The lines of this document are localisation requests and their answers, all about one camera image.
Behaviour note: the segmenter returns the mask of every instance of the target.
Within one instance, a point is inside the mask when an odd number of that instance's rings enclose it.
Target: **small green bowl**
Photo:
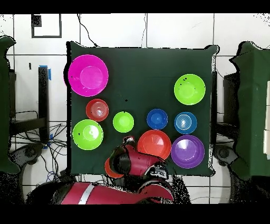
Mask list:
[[[112,124],[118,132],[126,133],[132,130],[134,119],[130,113],[121,111],[114,116]]]
[[[205,95],[205,83],[195,74],[185,74],[175,83],[176,99],[185,105],[199,103]]]
[[[82,150],[94,150],[103,140],[103,130],[94,120],[78,122],[72,131],[75,144]]]

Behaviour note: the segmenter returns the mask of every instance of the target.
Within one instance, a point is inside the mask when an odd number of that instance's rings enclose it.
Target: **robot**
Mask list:
[[[72,178],[52,181],[38,186],[29,195],[30,204],[134,204],[173,203],[175,193],[166,181],[166,162],[156,156],[139,153],[133,136],[123,139],[109,160],[110,169],[125,177],[139,177],[142,185],[136,192],[90,182],[76,182]]]

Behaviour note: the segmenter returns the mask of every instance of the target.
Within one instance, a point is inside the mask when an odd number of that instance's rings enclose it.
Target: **pink bowl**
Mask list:
[[[74,92],[84,97],[99,94],[109,78],[105,63],[90,54],[75,58],[69,68],[68,79]]]

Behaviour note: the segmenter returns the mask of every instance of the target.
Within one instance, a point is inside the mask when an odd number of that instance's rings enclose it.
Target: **green cloth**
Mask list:
[[[11,137],[9,136],[9,64],[6,52],[14,44],[15,41],[10,36],[0,36],[0,171],[12,174],[20,171],[20,168],[7,156],[11,146]]]
[[[174,127],[175,117],[183,111],[192,112],[197,118],[197,129],[192,133],[204,144],[205,157],[193,169],[178,167],[169,156],[169,174],[210,176],[209,122],[210,95],[212,88],[211,62],[217,46],[207,49],[138,49],[138,48],[84,48],[71,42],[71,59],[82,54],[93,54],[106,64],[109,81],[97,96],[82,97],[71,93],[71,133],[81,120],[87,119],[85,107],[95,98],[103,99],[109,106],[108,117],[100,122],[104,132],[101,145],[92,150],[79,149],[71,137],[71,173],[105,174],[104,164],[112,150],[121,145],[123,137],[133,135],[136,140],[150,130],[146,122],[147,114],[154,108],[163,109],[168,114],[168,125],[162,130],[173,143],[181,136]],[[174,95],[173,87],[177,79],[187,73],[200,76],[205,82],[206,93],[201,102],[186,106]],[[113,117],[120,111],[127,111],[134,117],[134,127],[128,133],[117,132],[112,125]]]
[[[239,136],[236,144],[240,158],[233,162],[231,168],[243,180],[255,175],[270,176],[270,160],[263,153],[270,50],[260,50],[245,42],[232,61],[240,72]]]

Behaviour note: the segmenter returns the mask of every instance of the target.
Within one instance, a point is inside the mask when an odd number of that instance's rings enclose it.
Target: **red bowl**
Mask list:
[[[138,151],[165,160],[171,152],[171,140],[168,135],[160,130],[149,130],[140,137]]]
[[[109,160],[110,160],[110,158],[108,158],[106,160],[106,162],[105,162],[105,171],[106,171],[107,175],[109,175],[111,178],[121,178],[121,177],[123,177],[124,176],[123,174],[114,173],[111,170]]]
[[[92,99],[86,106],[86,115],[95,122],[103,121],[109,114],[109,107],[102,99]]]

